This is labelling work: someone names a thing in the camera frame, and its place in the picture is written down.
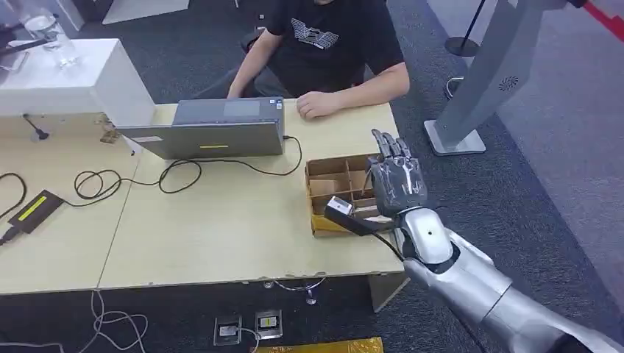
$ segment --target black pole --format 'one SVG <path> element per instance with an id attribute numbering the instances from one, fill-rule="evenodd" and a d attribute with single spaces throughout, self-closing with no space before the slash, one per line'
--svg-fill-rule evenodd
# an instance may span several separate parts
<path id="1" fill-rule="evenodd" d="M 477 23 L 477 18 L 481 14 L 481 10 L 483 9 L 486 0 L 481 0 L 479 3 L 479 8 L 477 8 L 477 12 L 472 17 L 472 21 L 470 22 L 470 26 L 466 31 L 466 35 L 463 37 L 451 37 L 444 42 L 444 47 L 447 51 L 453 55 L 457 55 L 458 57 L 474 57 L 479 50 L 479 45 L 475 43 L 475 41 L 470 40 L 470 33 L 472 29 L 475 27 Z"/>
<path id="2" fill-rule="evenodd" d="M 479 7 L 477 8 L 477 12 L 475 16 L 472 17 L 472 22 L 470 22 L 470 26 L 468 27 L 468 30 L 466 31 L 466 35 L 464 36 L 464 41 L 461 42 L 462 48 L 466 45 L 466 42 L 468 41 L 468 37 L 470 36 L 470 32 L 472 32 L 472 28 L 475 26 L 475 23 L 477 23 L 477 18 L 479 17 L 479 14 L 481 14 L 481 10 L 483 9 L 483 5 L 485 3 L 486 3 L 486 0 L 481 0 L 481 3 L 479 4 Z"/>

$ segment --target white cable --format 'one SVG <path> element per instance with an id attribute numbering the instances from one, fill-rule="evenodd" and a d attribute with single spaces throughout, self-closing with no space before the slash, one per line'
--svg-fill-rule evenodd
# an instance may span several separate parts
<path id="1" fill-rule="evenodd" d="M 0 347 L 28 347 L 28 348 L 46 348 L 57 346 L 60 353 L 65 353 L 63 345 L 60 343 L 47 343 L 47 344 L 32 344 L 32 343 L 18 343 L 18 342 L 0 342 Z"/>
<path id="2" fill-rule="evenodd" d="M 314 289 L 318 286 L 321 285 L 321 283 L 323 283 L 325 281 L 326 277 L 321 278 L 320 281 L 318 281 L 317 283 L 314 283 L 313 285 L 306 285 L 305 287 L 286 287 L 285 285 L 279 283 L 278 281 L 273 281 L 276 285 L 279 285 L 282 289 L 286 289 L 289 290 L 291 292 L 303 292 L 306 290 L 310 290 L 310 289 Z"/>
<path id="3" fill-rule="evenodd" d="M 249 332 L 249 333 L 252 333 L 254 335 L 254 338 L 255 338 L 255 348 L 253 349 L 252 353 L 255 353 L 255 351 L 258 350 L 258 346 L 260 345 L 260 334 L 257 333 L 256 331 L 254 331 L 253 329 L 246 329 L 244 327 L 241 327 L 238 330 L 239 331 Z"/>
<path id="4" fill-rule="evenodd" d="M 95 308 L 95 304 L 93 303 L 93 300 L 95 298 L 95 294 L 97 294 L 98 299 L 99 299 L 99 304 L 100 307 L 102 308 L 102 313 L 101 314 L 97 314 L 96 313 L 96 308 Z M 128 349 L 131 349 L 133 346 L 135 346 L 137 343 L 141 348 L 141 352 L 146 353 L 145 352 L 145 348 L 143 347 L 143 336 L 145 335 L 145 332 L 147 332 L 147 326 L 149 324 L 147 317 L 145 315 L 141 315 L 141 314 L 132 314 L 132 315 L 128 315 L 127 313 L 124 313 L 123 311 L 106 311 L 106 309 L 104 308 L 104 299 L 102 298 L 102 294 L 99 291 L 93 291 L 91 292 L 91 313 L 93 314 L 93 330 L 96 332 L 95 335 L 93 335 L 93 337 L 91 338 L 91 340 L 85 345 L 84 348 L 80 349 L 78 351 L 78 353 L 84 353 L 84 351 L 87 350 L 87 348 L 89 348 L 91 346 L 91 344 L 93 344 L 93 342 L 95 342 L 95 340 L 97 339 L 98 336 L 102 336 L 104 338 L 106 338 L 110 344 L 112 344 L 115 348 L 117 348 L 120 351 L 127 351 Z M 108 319 L 105 320 L 104 318 L 107 315 L 120 315 L 118 318 L 112 318 L 112 319 Z M 145 320 L 145 327 L 143 328 L 143 332 L 139 333 L 137 325 L 135 323 L 135 321 L 132 318 L 142 318 L 143 320 Z M 121 347 L 119 346 L 112 338 L 108 337 L 108 335 L 102 333 L 102 325 L 104 324 L 112 324 L 113 322 L 117 322 L 117 321 L 121 321 L 121 320 L 128 320 L 130 322 L 130 324 L 132 325 L 132 328 L 135 330 L 136 333 L 136 337 L 137 339 L 132 342 L 129 346 L 126 347 Z"/>
<path id="5" fill-rule="evenodd" d="M 93 300 L 95 299 L 95 294 L 97 294 L 98 299 L 99 299 L 99 305 L 102 308 L 102 313 L 99 315 L 96 313 L 95 304 L 93 303 Z M 106 309 L 104 308 L 104 298 L 102 298 L 102 295 L 100 294 L 99 291 L 91 292 L 91 313 L 93 314 L 93 319 L 94 319 L 93 330 L 95 330 L 96 333 L 89 340 L 89 342 L 85 345 L 85 347 L 78 351 L 78 353 L 84 353 L 84 351 L 86 351 L 91 346 L 91 344 L 95 342 L 98 336 L 102 336 L 106 338 L 110 342 L 110 344 L 115 346 L 115 348 L 117 348 L 120 351 L 127 351 L 128 349 L 131 349 L 133 346 L 135 346 L 138 343 L 138 345 L 141 348 L 141 352 L 146 353 L 145 348 L 143 347 L 143 336 L 145 335 L 145 332 L 147 332 L 147 325 L 148 325 L 147 317 L 145 315 L 141 315 L 141 314 L 128 315 L 127 313 L 124 313 L 123 311 L 117 311 L 117 310 L 106 311 Z M 105 320 L 104 318 L 107 315 L 108 316 L 119 315 L 119 317 Z M 142 318 L 143 320 L 145 320 L 145 327 L 143 328 L 142 333 L 139 333 L 137 325 L 132 318 Z M 132 342 L 132 344 L 126 347 L 119 346 L 112 338 L 102 333 L 103 324 L 112 324 L 113 322 L 117 322 L 121 320 L 128 320 L 131 323 L 132 328 L 135 330 L 135 333 L 137 335 L 137 339 L 134 342 Z M 256 349 L 258 348 L 258 344 L 260 342 L 259 337 L 260 337 L 259 335 L 256 337 Z M 1 342 L 0 347 L 3 347 L 3 346 L 4 347 L 29 347 L 29 348 L 45 348 L 45 347 L 57 346 L 59 348 L 60 353 L 65 353 L 65 350 L 63 349 L 63 345 L 60 343 L 32 344 L 32 343 L 17 343 L 17 342 L 6 342 L 6 343 Z"/>

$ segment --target black t-shirt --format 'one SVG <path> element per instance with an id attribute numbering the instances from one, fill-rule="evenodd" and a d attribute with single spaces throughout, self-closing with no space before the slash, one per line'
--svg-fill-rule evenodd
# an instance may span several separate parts
<path id="1" fill-rule="evenodd" d="M 283 36 L 269 67 L 296 97 L 349 88 L 364 64 L 379 74 L 404 61 L 383 0 L 279 0 L 266 28 Z"/>

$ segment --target dark carpet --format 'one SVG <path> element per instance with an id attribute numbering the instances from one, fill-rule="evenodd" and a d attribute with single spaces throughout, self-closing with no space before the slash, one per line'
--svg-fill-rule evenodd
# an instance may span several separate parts
<path id="1" fill-rule="evenodd" d="M 242 58 L 238 40 L 261 24 L 257 18 L 268 12 L 268 3 L 246 0 L 236 10 L 228 0 L 196 0 L 180 13 L 90 24 L 83 36 L 121 38 L 154 100 L 176 102 L 206 88 Z M 392 108 L 401 135 L 419 153 L 432 194 L 447 206 L 440 210 L 446 225 L 491 255 L 526 294 L 624 343 L 622 313 L 498 118 L 479 129 L 487 153 L 433 156 L 422 122 L 442 111 L 445 80 L 466 66 L 444 50 L 447 35 L 425 0 L 391 0 L 389 7 L 411 73 L 411 92 Z M 249 337 L 240 346 L 212 347 L 214 317 L 240 313 L 250 327 L 254 312 L 266 308 L 284 310 L 285 335 L 263 345 L 380 336 L 386 352 L 479 352 L 450 312 L 413 284 L 378 315 L 370 309 L 363 277 L 329 279 L 313 307 L 303 295 L 258 283 L 116 290 L 104 297 L 111 310 L 148 315 L 148 352 L 248 352 Z M 0 331 L 12 340 L 60 341 L 75 352 L 91 337 L 89 300 L 89 293 L 0 298 Z M 106 331 L 121 342 L 132 341 L 128 323 Z M 478 337 L 489 352 L 501 351 L 481 331 Z M 113 351 L 100 338 L 89 352 Z"/>

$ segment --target laptop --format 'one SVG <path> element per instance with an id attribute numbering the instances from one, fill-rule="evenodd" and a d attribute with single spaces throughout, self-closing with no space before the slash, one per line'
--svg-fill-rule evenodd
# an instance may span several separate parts
<path id="1" fill-rule="evenodd" d="M 165 160 L 282 154 L 282 97 L 180 101 L 168 126 L 117 130 Z"/>

